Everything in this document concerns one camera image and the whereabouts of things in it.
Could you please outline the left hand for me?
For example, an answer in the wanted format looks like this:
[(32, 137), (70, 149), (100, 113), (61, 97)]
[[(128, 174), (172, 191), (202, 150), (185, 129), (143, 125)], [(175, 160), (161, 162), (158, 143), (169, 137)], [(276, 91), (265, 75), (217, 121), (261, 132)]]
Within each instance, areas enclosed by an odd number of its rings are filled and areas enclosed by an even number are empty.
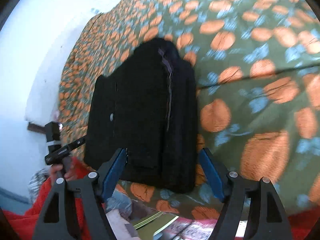
[(78, 178), (76, 174), (76, 169), (74, 166), (74, 162), (72, 161), (71, 157), (66, 158), (68, 170), (65, 171), (64, 164), (54, 164), (49, 169), (49, 175), (51, 179), (52, 185), (56, 182), (58, 178), (64, 178), (66, 181), (73, 181)]

